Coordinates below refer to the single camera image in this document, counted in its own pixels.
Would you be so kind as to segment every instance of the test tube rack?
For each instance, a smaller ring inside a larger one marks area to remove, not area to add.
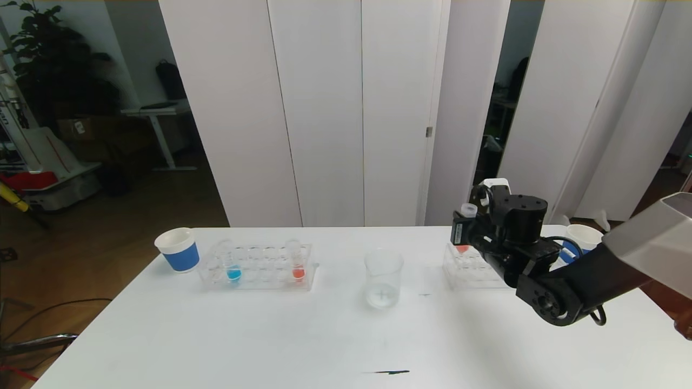
[[[231,252],[219,252],[218,246],[202,256],[197,266],[209,290],[309,291],[319,266],[311,257],[311,244],[300,246],[302,266],[291,261],[282,244],[234,246]]]
[[[447,243],[442,269],[452,290],[509,288],[473,247],[460,253],[456,246]]]

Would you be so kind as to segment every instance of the paper cup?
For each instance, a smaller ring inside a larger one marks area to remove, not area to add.
[[[180,227],[166,231],[154,240],[154,246],[163,254],[173,270],[179,273],[187,273],[199,263],[197,245],[190,228]]]
[[[574,240],[579,248],[586,254],[589,251],[596,248],[601,243],[603,239],[603,233],[595,228],[589,226],[584,226],[582,224],[572,224],[567,227],[567,232],[565,232],[565,237]],[[564,251],[560,252],[560,258],[566,263],[572,263],[574,260],[579,258],[579,251],[574,247],[573,244],[569,242],[563,242],[563,247],[571,251],[575,257],[571,257]]]

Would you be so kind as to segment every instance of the red liquid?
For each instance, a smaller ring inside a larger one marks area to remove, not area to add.
[[[305,269],[302,267],[293,268],[293,278],[296,280],[302,280],[305,277]]]

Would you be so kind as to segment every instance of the test tube with red liquid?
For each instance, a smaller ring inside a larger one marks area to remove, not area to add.
[[[305,263],[302,254],[302,247],[297,239],[291,239],[286,242],[286,254],[291,261],[293,279],[302,281],[305,278]]]

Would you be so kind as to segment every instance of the white board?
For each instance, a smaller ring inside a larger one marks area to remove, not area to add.
[[[468,199],[500,58],[509,0],[453,1],[425,223],[449,225]]]
[[[692,107],[692,3],[667,1],[639,75],[576,217],[627,220]]]
[[[413,226],[428,187],[425,135],[437,117],[431,107],[448,13],[442,0],[363,0],[361,7],[365,225]]]
[[[498,177],[552,207],[612,67],[633,0],[546,1]]]
[[[665,4],[663,1],[635,2],[599,104],[591,117],[567,182],[555,203],[553,222],[561,217],[575,216],[632,92]],[[594,212],[587,212],[591,217],[597,214],[598,208]]]
[[[268,6],[303,226],[363,226],[361,4]]]
[[[229,224],[301,226],[266,2],[160,5]]]

